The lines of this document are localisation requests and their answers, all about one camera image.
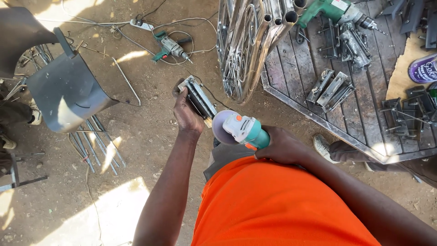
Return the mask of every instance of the orange shirt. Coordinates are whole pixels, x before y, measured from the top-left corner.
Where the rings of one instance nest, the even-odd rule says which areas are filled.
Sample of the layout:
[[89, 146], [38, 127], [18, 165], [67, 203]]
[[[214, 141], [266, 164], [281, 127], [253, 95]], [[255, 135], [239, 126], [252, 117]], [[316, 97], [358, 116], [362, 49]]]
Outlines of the orange shirt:
[[341, 198], [303, 169], [245, 157], [205, 185], [192, 245], [380, 245]]

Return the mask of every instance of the hand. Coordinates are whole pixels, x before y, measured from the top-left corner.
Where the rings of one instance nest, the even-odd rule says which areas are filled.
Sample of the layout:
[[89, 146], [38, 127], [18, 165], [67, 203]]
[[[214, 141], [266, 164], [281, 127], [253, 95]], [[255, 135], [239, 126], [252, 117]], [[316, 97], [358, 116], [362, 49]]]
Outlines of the hand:
[[282, 164], [302, 164], [310, 155], [317, 155], [293, 134], [283, 128], [262, 126], [270, 135], [269, 146], [255, 152], [256, 159], [270, 158]]
[[203, 118], [198, 115], [190, 106], [187, 100], [188, 89], [184, 87], [179, 93], [178, 85], [185, 79], [180, 79], [173, 88], [173, 98], [176, 100], [174, 105], [174, 116], [179, 125], [179, 130], [187, 132], [195, 132], [201, 134], [205, 125]]

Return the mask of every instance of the grinding disc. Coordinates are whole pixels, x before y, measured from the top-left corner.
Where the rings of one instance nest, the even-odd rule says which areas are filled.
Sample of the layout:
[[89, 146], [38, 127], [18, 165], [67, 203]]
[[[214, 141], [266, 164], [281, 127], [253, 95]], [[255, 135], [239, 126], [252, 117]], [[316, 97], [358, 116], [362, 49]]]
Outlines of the grinding disc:
[[235, 111], [226, 109], [216, 114], [214, 119], [212, 120], [212, 133], [214, 134], [215, 138], [217, 138], [217, 140], [220, 141], [220, 143], [226, 145], [238, 144], [238, 142], [235, 141], [234, 137], [231, 134], [229, 134], [227, 131], [225, 131], [225, 129], [223, 129], [223, 123], [229, 117], [229, 115], [232, 114], [239, 115], [239, 113]]

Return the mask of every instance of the orange switch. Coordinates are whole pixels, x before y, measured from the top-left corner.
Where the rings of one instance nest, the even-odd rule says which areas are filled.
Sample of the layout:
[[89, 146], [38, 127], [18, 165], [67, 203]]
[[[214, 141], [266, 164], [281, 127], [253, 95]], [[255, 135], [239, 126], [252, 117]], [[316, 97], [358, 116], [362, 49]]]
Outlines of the orange switch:
[[246, 148], [248, 148], [248, 149], [253, 149], [253, 150], [255, 150], [255, 151], [258, 150], [255, 146], [253, 146], [253, 145], [251, 145], [251, 144], [249, 144], [249, 143], [246, 143], [244, 146], [246, 146]]

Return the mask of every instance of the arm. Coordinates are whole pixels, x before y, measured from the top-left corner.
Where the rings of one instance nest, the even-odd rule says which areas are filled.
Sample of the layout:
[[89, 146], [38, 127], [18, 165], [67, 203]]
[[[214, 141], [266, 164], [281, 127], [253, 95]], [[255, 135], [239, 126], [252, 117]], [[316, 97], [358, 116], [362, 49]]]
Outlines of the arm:
[[282, 128], [263, 126], [270, 145], [255, 158], [299, 164], [329, 186], [382, 245], [436, 245], [437, 231], [386, 195], [325, 160]]
[[188, 196], [188, 181], [197, 141], [204, 122], [186, 103], [188, 90], [181, 94], [177, 85], [174, 114], [179, 133], [164, 170], [144, 205], [135, 230], [135, 245], [175, 245]]

